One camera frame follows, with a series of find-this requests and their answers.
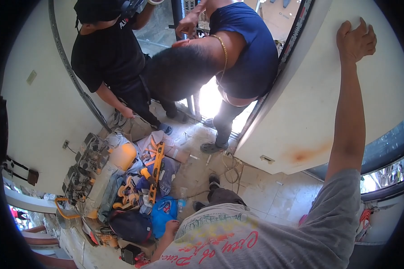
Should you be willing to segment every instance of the water bottle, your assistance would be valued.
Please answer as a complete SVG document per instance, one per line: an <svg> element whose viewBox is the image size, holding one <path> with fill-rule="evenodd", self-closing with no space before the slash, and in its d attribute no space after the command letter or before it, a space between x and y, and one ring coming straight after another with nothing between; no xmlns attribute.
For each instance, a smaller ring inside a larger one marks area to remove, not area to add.
<svg viewBox="0 0 404 269"><path fill-rule="evenodd" d="M181 192L181 197L178 200L178 212L183 212L183 207L186 206L187 188L181 187L180 192Z"/></svg>

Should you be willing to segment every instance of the dirty floor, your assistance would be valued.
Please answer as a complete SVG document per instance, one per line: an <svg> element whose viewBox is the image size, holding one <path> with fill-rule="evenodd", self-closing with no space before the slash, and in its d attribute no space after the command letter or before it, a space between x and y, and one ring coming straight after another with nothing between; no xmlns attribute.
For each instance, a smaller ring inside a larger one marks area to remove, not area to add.
<svg viewBox="0 0 404 269"><path fill-rule="evenodd" d="M226 189L238 191L239 187L238 194L259 218L292 227L298 226L299 219L308 212L322 187L321 182L304 173L271 175L245 164L236 162L232 164L232 159L221 153L213 154L207 165L209 155L201 153L199 146L201 143L214 141L215 130L201 123L176 124L166 117L165 111L155 102L151 105L151 111L160 121L173 126L171 137L175 143L197 157L197 159L190 157L187 163L182 164L173 180L171 195L179 197L180 187L186 187L189 197L183 212L178 215L180 221L194 213L192 209L194 200L207 202L210 173L220 175L221 186ZM139 118L129 122L124 129L128 130L129 127L132 140L142 138L152 131L149 125ZM237 142L231 140L229 144L231 145L229 150L233 152ZM225 173L226 166L234 166L241 175L239 185L237 182L230 183L237 179L237 175L235 170ZM119 260L119 250L92 247L88 244L80 229L62 230L60 245L80 269L131 268L129 264Z"/></svg>

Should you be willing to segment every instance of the gray t-shirt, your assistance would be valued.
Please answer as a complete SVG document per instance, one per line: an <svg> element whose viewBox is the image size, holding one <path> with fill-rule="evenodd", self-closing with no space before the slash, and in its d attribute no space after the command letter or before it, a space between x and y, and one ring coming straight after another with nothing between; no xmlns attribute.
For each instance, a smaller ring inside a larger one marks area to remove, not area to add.
<svg viewBox="0 0 404 269"><path fill-rule="evenodd" d="M260 219L239 204L202 208L144 269L346 268L359 222L360 178L354 169L335 174L297 229Z"/></svg>

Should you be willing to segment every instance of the worker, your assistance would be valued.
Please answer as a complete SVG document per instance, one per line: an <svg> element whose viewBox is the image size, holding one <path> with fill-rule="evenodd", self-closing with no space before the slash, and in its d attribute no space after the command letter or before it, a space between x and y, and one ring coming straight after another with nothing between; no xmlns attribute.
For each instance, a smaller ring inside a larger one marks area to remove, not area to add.
<svg viewBox="0 0 404 269"><path fill-rule="evenodd" d="M271 89L278 52L263 19L235 0L201 0L179 22L177 34L192 35L204 10L210 19L210 35L180 40L153 56L147 83L159 96L178 101L197 93L216 76L223 100L218 114L205 124L215 127L217 136L215 142L200 146L201 152L212 154L229 146L236 116Z"/></svg>
<svg viewBox="0 0 404 269"><path fill-rule="evenodd" d="M76 2L76 24L79 21L82 26L72 50L72 69L90 92L97 93L125 118L134 118L135 112L153 128L171 134L172 127L161 123L150 112L151 98L160 101L168 118L184 123L188 117L177 110L174 102L161 99L146 88L144 68L151 58L143 54L133 34L133 30L139 30L148 23L156 4L163 0L149 0L143 11L140 14L136 12L132 17L122 15L122 2Z"/></svg>
<svg viewBox="0 0 404 269"><path fill-rule="evenodd" d="M361 162L365 119L356 63L375 52L376 35L366 23L351 30L344 22L336 36L341 84L334 144L322 189L298 228L259 219L233 191L209 178L209 204L181 225L166 224L150 268L346 268L359 225Z"/></svg>

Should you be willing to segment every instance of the gold chain necklace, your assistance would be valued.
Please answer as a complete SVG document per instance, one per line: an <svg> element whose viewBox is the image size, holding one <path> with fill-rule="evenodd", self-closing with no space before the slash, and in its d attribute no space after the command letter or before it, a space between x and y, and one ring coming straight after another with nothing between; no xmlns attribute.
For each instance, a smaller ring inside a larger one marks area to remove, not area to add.
<svg viewBox="0 0 404 269"><path fill-rule="evenodd" d="M218 84L220 84L220 83L221 83L221 80L223 79L224 72L226 71L226 66L227 66L227 49L226 49L226 46L225 46L224 43L223 43L223 40L221 40L221 38L220 38L219 36L217 36L217 35L210 35L210 37L215 37L215 38L217 38L217 39L220 41L221 46L223 47L223 50L224 50L224 56L225 56L225 58L226 58L226 61L224 62L223 72L221 73L221 78L220 78L220 81L218 82Z"/></svg>

